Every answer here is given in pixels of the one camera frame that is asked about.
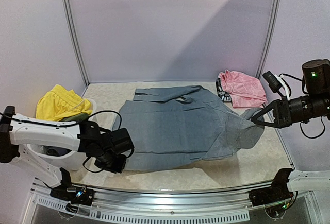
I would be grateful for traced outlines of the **grey button-up shirt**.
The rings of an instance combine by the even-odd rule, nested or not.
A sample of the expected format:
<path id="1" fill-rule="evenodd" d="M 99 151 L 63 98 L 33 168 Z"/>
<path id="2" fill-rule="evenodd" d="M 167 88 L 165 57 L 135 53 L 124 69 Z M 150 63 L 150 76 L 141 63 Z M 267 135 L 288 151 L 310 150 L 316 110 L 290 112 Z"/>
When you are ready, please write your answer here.
<path id="1" fill-rule="evenodd" d="M 136 89 L 117 119 L 135 147 L 125 168 L 170 170 L 251 149 L 264 132 L 251 120 L 257 112 L 251 108 L 238 114 L 200 85 Z"/>

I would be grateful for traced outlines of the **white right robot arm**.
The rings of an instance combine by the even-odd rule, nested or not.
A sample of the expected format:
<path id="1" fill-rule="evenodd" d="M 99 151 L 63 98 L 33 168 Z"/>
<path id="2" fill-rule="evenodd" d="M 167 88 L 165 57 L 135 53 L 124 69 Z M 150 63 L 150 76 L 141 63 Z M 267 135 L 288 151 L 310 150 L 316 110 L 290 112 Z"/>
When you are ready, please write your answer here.
<path id="1" fill-rule="evenodd" d="M 303 96 L 291 98 L 290 88 L 283 79 L 285 74 L 273 74 L 267 71 L 263 78 L 274 93 L 280 89 L 285 94 L 280 99 L 270 102 L 252 117 L 256 125 L 276 129 L 287 128 L 292 124 L 303 125 L 313 118 L 329 118 L 329 60 L 315 59 L 302 65 Z M 329 171 L 298 171 L 281 169 L 267 189 L 270 201 L 278 201 L 286 191 L 320 191 L 329 189 Z"/>

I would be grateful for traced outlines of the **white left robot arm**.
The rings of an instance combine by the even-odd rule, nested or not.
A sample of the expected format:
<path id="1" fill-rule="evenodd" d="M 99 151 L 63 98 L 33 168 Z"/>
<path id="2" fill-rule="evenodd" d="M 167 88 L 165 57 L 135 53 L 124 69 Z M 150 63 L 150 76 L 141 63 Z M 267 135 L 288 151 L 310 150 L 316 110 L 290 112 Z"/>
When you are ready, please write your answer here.
<path id="1" fill-rule="evenodd" d="M 30 118 L 7 106 L 1 113 L 1 163 L 32 173 L 65 200 L 77 195 L 70 173 L 28 151 L 27 145 L 64 148 L 95 158 L 99 171 L 121 173 L 134 153 L 127 129 L 102 128 L 88 117 L 79 122 L 53 122 Z"/>

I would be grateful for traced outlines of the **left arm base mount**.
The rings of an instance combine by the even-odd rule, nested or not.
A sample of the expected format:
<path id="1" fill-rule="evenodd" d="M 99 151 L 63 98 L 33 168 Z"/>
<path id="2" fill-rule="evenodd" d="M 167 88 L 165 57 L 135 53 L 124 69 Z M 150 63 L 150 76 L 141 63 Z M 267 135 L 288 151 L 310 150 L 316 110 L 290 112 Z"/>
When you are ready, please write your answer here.
<path id="1" fill-rule="evenodd" d="M 91 206 L 94 200 L 95 191 L 85 185 L 75 187 L 72 185 L 66 186 L 64 184 L 51 188 L 50 196 L 70 204 L 81 204 Z"/>

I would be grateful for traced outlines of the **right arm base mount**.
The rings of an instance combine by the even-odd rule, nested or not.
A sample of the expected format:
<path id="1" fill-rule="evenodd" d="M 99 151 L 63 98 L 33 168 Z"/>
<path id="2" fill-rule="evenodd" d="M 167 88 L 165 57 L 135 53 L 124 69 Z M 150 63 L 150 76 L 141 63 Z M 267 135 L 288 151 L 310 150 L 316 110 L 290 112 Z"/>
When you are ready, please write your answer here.
<path id="1" fill-rule="evenodd" d="M 259 206 L 291 199 L 294 193 L 288 190 L 287 182 L 288 179 L 274 179 L 269 187 L 249 191 L 249 200 Z"/>

